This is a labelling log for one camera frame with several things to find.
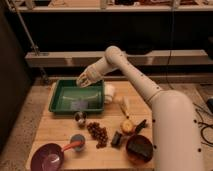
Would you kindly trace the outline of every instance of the floor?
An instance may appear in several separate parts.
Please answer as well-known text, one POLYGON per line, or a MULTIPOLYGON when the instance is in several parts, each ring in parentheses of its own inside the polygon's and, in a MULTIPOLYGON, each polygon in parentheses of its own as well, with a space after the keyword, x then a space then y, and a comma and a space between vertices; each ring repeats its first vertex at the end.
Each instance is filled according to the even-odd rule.
MULTIPOLYGON (((167 84, 161 84, 161 86, 165 89, 169 88, 167 84)), ((1 154, 1 171, 25 170, 25 163, 39 125, 50 87, 50 85, 43 86, 38 80, 31 87, 8 142, 1 154)), ((208 110, 204 101, 208 96, 213 96, 212 85, 210 85, 210 89, 209 87, 205 87, 205 85, 201 86, 197 84, 172 84, 172 87, 186 93, 194 103, 208 110)), ((202 114, 202 116, 205 122, 213 124, 212 117, 206 114, 202 114)), ((212 129, 206 130, 205 134, 208 140, 213 141, 212 129)), ((203 145, 202 148, 206 171, 213 171, 213 147, 203 145)))

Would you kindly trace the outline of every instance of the white cup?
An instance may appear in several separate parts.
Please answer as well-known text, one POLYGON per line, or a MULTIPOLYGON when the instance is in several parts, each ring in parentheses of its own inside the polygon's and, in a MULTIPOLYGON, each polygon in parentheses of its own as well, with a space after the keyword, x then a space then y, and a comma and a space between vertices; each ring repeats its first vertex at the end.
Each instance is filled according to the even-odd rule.
POLYGON ((104 86, 104 103, 109 104, 112 102, 115 95, 115 87, 112 84, 105 84, 104 86))

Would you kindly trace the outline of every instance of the small container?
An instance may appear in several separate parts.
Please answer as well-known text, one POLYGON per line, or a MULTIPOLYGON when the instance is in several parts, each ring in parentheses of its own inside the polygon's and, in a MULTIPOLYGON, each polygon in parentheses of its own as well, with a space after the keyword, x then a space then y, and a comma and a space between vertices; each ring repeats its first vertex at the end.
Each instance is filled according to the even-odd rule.
POLYGON ((76 152, 81 152, 84 149, 85 146, 85 137, 81 134, 75 134, 71 137, 70 143, 75 142, 75 141, 82 141, 83 144, 77 147, 74 147, 74 150, 76 152))

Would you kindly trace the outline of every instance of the wooden cutting board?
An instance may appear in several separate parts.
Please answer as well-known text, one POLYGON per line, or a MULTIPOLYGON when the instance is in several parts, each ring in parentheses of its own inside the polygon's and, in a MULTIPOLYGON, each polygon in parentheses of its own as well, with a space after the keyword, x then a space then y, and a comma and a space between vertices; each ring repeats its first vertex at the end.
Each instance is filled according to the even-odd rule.
MULTIPOLYGON (((113 81, 110 83, 116 88, 116 95, 126 96, 130 101, 130 118, 138 124, 146 119, 148 128, 143 129, 140 134, 149 138, 152 142, 152 116, 149 107, 137 94, 132 85, 127 81, 113 81)), ((85 149, 81 153, 75 153, 72 149, 65 151, 65 160, 62 170, 81 170, 81 169, 153 169, 153 159, 143 165, 133 165, 126 155, 125 142, 120 149, 112 148, 110 142, 115 131, 120 131, 120 123, 125 119, 118 104, 112 103, 104 106, 102 114, 89 115, 87 123, 99 122, 101 127, 106 127, 108 133, 107 147, 97 149, 97 141, 93 140, 86 128, 80 129, 73 116, 55 116, 48 111, 49 103, 54 90, 54 85, 47 99, 46 107, 33 142, 29 158, 26 163, 27 170, 30 170, 30 162, 34 152, 44 144, 57 143, 61 147, 69 143, 70 137, 74 134, 82 134, 86 138, 85 149)))

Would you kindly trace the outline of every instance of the wall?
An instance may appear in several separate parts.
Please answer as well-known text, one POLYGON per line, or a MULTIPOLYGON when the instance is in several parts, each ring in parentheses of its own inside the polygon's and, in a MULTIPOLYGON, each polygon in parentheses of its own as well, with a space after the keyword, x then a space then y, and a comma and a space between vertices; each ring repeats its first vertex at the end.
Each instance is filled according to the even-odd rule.
POLYGON ((0 150, 6 143, 31 79, 24 53, 10 28, 0 2, 0 150))

